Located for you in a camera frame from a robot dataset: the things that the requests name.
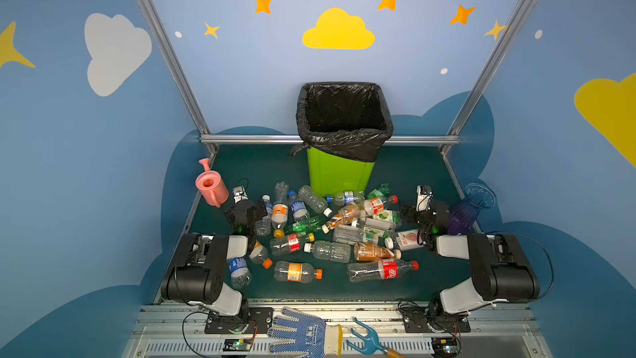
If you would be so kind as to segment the blue label bottle white cap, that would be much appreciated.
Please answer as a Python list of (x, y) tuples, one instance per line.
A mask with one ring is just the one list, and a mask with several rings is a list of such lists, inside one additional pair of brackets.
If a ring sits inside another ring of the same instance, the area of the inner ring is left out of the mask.
[(271, 203), (270, 195), (262, 196), (263, 205), (265, 208), (265, 215), (262, 219), (257, 220), (255, 224), (256, 234), (258, 236), (267, 236), (270, 235), (272, 231), (272, 213), (273, 213), (273, 205)]

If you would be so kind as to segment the pink label square bottle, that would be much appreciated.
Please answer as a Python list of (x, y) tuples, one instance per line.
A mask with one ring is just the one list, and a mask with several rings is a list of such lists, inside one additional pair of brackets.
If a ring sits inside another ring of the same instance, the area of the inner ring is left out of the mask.
[(421, 229), (404, 230), (395, 232), (393, 235), (384, 239), (384, 246), (390, 250), (415, 250), (420, 248), (431, 249), (429, 242), (424, 240)]

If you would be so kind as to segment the tall clear orange label bottle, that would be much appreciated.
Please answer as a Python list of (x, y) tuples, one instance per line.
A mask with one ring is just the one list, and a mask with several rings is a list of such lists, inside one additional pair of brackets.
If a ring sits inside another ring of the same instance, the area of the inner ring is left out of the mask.
[(288, 192), (286, 182), (278, 182), (275, 186), (275, 202), (273, 204), (272, 225), (274, 230), (282, 230), (288, 223)]

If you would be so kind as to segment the small orange cap bottle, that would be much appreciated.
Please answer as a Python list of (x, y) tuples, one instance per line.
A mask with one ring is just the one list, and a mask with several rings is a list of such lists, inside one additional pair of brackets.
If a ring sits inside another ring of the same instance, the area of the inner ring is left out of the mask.
[(256, 265), (262, 265), (265, 269), (269, 269), (273, 265), (273, 261), (269, 258), (268, 250), (259, 241), (256, 241), (248, 258)]

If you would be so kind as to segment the red cap orange label bottle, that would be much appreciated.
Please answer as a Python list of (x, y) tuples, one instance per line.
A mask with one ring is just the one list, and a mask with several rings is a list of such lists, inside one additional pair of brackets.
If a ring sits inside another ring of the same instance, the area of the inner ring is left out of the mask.
[(379, 213), (387, 210), (387, 207), (396, 204), (399, 202), (399, 199), (396, 196), (390, 197), (374, 197), (369, 200), (365, 200), (362, 203), (362, 207), (366, 213), (366, 215), (377, 215)]

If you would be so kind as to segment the red label cola bottle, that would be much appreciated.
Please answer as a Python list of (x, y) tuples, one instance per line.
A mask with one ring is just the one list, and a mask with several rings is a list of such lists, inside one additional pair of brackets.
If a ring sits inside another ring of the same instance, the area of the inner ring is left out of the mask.
[(351, 283), (362, 283), (400, 278), (406, 273), (419, 270), (420, 266), (416, 260), (385, 259), (365, 263), (351, 263), (346, 268)]

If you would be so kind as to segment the brown tea bottle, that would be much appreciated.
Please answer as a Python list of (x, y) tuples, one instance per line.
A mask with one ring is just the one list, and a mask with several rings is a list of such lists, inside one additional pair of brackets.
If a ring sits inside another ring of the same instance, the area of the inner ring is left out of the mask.
[(390, 250), (385, 247), (373, 245), (369, 243), (355, 243), (354, 258), (359, 262), (372, 262), (376, 260), (387, 260), (402, 258), (402, 252), (400, 250)]

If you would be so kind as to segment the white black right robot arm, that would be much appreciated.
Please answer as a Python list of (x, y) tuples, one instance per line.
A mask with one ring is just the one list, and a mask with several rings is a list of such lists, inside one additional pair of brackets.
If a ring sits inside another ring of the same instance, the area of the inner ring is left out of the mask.
[(467, 280), (433, 295), (428, 305), (431, 316), (459, 316), (493, 303), (540, 298), (539, 278), (515, 235), (452, 235), (448, 206), (436, 200), (422, 209), (402, 204), (400, 216), (417, 225), (419, 245), (470, 264)]

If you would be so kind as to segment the blue label bottle near arm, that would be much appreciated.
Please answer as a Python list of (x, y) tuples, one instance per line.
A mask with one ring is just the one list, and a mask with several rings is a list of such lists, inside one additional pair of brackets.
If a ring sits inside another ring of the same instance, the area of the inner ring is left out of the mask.
[(232, 288), (242, 289), (250, 285), (252, 274), (245, 257), (232, 258), (228, 261)]

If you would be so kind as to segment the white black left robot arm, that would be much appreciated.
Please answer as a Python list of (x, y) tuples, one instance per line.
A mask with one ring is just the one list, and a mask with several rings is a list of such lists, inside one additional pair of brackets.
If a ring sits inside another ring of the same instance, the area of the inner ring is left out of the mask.
[(262, 200), (236, 202), (225, 212), (233, 229), (228, 235), (182, 235), (176, 253), (162, 280), (165, 300), (201, 305), (222, 319), (245, 322), (247, 299), (237, 286), (225, 283), (225, 276), (246, 275), (246, 257), (257, 244), (256, 222), (267, 214)]

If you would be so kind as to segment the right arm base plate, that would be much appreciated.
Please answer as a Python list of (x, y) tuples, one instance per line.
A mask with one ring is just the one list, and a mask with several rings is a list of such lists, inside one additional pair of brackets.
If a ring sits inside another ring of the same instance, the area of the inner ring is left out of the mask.
[(402, 315), (407, 333), (469, 333), (471, 331), (467, 316), (451, 315), (437, 311), (429, 312), (412, 302), (402, 302), (397, 307)]

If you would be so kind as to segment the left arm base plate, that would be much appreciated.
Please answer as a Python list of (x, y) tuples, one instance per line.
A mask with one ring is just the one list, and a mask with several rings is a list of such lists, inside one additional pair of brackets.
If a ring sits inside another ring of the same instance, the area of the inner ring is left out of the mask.
[(266, 334), (273, 324), (274, 310), (270, 307), (242, 308), (236, 316), (210, 312), (205, 321), (205, 334), (248, 335)]

